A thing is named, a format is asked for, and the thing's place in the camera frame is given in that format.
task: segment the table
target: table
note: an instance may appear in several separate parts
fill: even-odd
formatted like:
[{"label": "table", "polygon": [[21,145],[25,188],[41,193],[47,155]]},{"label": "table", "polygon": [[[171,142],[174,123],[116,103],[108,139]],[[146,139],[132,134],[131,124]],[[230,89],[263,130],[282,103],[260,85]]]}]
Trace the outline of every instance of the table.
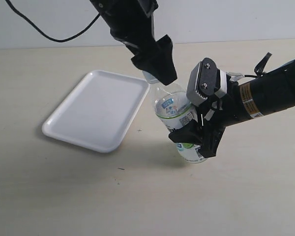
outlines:
[{"label": "table", "polygon": [[[177,44],[185,87],[204,57],[253,73],[295,39]],[[295,108],[228,127],[217,157],[187,164],[147,97],[121,146],[99,154],[44,137],[89,71],[143,77],[125,47],[0,50],[0,236],[295,236]]]}]

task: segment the bottle label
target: bottle label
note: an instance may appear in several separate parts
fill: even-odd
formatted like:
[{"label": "bottle label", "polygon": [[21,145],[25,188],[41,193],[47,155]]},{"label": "bottle label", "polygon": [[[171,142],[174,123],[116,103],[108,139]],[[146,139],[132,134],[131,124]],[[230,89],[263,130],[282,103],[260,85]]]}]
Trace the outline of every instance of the bottle label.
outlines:
[{"label": "bottle label", "polygon": [[[169,109],[170,105],[164,105],[164,109]],[[167,129],[170,132],[173,132],[177,129],[183,128],[186,124],[188,124],[192,119],[198,121],[197,112],[194,106],[190,106],[184,113],[179,114],[170,118],[162,118],[159,117],[160,120],[165,124]],[[194,144],[186,144],[186,143],[176,143],[176,147],[180,155],[190,163],[200,163],[205,161],[206,159],[199,153],[201,146]]]}]

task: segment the screw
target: screw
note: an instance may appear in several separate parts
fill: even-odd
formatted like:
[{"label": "screw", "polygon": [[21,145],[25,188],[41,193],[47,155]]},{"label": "screw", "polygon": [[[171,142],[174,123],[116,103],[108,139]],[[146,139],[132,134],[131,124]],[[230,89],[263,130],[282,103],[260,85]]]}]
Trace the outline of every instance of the screw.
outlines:
[{"label": "screw", "polygon": [[207,89],[207,84],[206,84],[206,83],[201,84],[201,88],[203,88],[203,89]]}]

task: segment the white plastic tray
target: white plastic tray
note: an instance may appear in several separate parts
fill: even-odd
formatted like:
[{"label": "white plastic tray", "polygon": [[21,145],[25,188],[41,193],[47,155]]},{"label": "white plastic tray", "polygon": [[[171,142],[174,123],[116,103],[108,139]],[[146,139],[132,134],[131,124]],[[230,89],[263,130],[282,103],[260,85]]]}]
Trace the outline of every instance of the white plastic tray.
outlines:
[{"label": "white plastic tray", "polygon": [[95,70],[44,122],[46,136],[98,152],[115,150],[147,92],[143,79]]}]

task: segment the water bottle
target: water bottle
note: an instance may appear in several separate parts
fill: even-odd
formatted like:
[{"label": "water bottle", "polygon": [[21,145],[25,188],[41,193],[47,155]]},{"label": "water bottle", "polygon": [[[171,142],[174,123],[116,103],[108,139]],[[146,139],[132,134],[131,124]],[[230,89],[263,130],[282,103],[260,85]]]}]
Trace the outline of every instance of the water bottle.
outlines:
[{"label": "water bottle", "polygon": [[[194,105],[187,99],[186,91],[176,83],[163,85],[155,77],[144,72],[150,84],[150,96],[156,115],[172,132],[197,119]],[[201,146],[176,143],[179,154],[189,163],[201,163],[206,159],[199,153]]]}]

